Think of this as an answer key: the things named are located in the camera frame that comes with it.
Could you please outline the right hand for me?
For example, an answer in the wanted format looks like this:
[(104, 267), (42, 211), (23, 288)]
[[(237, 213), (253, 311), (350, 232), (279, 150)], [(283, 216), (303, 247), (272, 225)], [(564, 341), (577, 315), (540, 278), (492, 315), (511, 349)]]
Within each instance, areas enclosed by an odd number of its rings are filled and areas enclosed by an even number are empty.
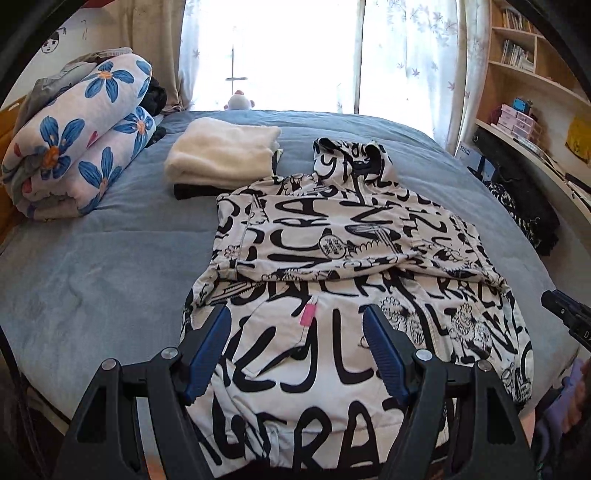
[(581, 368), (582, 377), (576, 384), (566, 417), (562, 423), (562, 431), (564, 434), (575, 427), (583, 416), (586, 399), (588, 397), (586, 381), (589, 377), (590, 362), (586, 362)]

